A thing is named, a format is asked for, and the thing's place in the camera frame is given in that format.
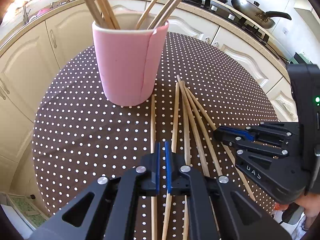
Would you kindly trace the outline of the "person's right hand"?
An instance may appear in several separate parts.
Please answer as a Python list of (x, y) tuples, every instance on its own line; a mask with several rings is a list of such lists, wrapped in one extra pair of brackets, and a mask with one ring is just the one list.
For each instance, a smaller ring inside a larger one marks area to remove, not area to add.
[(320, 195), (315, 193), (303, 194), (295, 200), (295, 203), (304, 207), (304, 213), (308, 218), (317, 217), (320, 210)]

